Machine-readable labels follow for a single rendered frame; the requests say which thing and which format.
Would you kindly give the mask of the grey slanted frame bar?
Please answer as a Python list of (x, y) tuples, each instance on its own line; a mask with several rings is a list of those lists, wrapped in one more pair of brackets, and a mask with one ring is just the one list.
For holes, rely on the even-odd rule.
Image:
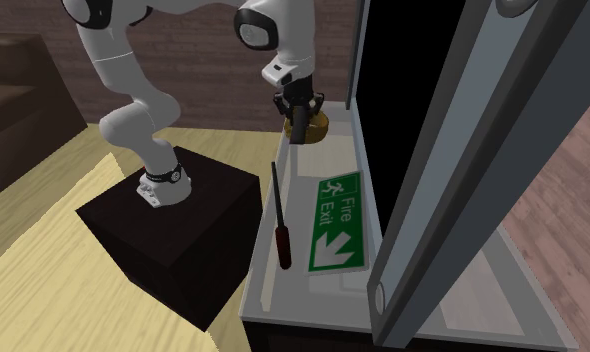
[(590, 106), (590, 0), (466, 0), (367, 284), (403, 348)]

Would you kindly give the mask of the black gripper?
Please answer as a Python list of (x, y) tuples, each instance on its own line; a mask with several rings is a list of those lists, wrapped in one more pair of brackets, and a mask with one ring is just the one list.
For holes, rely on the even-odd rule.
[(282, 88), (282, 93), (274, 94), (273, 102), (278, 112), (289, 120), (291, 126), (290, 143), (301, 144), (301, 128), (296, 106), (303, 106), (304, 113), (304, 143), (314, 144), (325, 137), (325, 114), (322, 105), (325, 100), (323, 93), (314, 93), (313, 76), (294, 80)]

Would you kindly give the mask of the grey topped dark cabinet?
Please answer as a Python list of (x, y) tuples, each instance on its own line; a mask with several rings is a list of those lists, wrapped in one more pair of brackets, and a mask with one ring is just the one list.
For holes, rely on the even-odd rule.
[(498, 226), (403, 349), (372, 342), (368, 270), (306, 274), (320, 180), (362, 168), (363, 142), (343, 102), (323, 107), (329, 133), (296, 147), (281, 138), (278, 184), (292, 266), (280, 267), (273, 191), (263, 219), (239, 315), (252, 352), (576, 352), (579, 345)]

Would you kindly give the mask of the yellow-brown bowl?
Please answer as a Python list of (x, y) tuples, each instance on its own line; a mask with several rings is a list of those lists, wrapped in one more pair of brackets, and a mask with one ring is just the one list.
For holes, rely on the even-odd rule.
[(284, 120), (284, 133), (292, 145), (318, 143), (325, 138), (328, 129), (329, 119), (323, 112), (296, 111)]

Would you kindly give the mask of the dark brown sofa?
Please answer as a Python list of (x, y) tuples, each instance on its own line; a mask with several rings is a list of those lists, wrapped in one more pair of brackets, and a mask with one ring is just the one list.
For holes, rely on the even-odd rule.
[(42, 36), (0, 33), (0, 193), (86, 128)]

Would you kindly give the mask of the grey framed black screen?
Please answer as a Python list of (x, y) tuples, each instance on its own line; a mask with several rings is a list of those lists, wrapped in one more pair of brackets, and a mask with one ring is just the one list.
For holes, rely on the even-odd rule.
[(355, 99), (385, 231), (467, 0), (364, 1)]

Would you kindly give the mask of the dark robot stand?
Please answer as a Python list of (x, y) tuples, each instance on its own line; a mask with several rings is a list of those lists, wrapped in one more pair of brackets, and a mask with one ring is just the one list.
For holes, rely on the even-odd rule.
[(205, 331), (246, 277), (263, 209), (258, 176), (174, 149), (189, 174), (184, 201), (154, 208), (140, 171), (77, 209), (136, 286)]

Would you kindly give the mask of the green exit sign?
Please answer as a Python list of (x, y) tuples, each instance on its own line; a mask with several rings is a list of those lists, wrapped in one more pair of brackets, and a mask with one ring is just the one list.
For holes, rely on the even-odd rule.
[(306, 274), (367, 270), (369, 252), (364, 220), (360, 171), (320, 180)]

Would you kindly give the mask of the dark red handled screwdriver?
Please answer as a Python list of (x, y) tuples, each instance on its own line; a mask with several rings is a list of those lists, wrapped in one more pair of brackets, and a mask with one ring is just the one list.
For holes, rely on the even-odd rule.
[(292, 266), (289, 230), (284, 223), (284, 214), (280, 198), (276, 163), (271, 163), (272, 186), (275, 199), (277, 226), (275, 229), (276, 248), (280, 267), (288, 270)]

